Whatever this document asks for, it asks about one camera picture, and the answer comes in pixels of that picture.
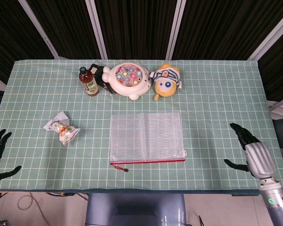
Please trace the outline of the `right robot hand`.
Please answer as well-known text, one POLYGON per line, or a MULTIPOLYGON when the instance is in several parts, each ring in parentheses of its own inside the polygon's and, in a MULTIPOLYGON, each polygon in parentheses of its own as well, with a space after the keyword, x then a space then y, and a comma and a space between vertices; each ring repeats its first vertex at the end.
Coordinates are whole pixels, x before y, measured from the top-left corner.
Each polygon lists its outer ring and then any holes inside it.
POLYGON ((271 178, 276 167, 266 144, 236 123, 230 123, 230 127, 235 131, 245 152, 247 164, 236 164, 228 159, 224 162, 232 169, 250 172, 257 179, 271 178))

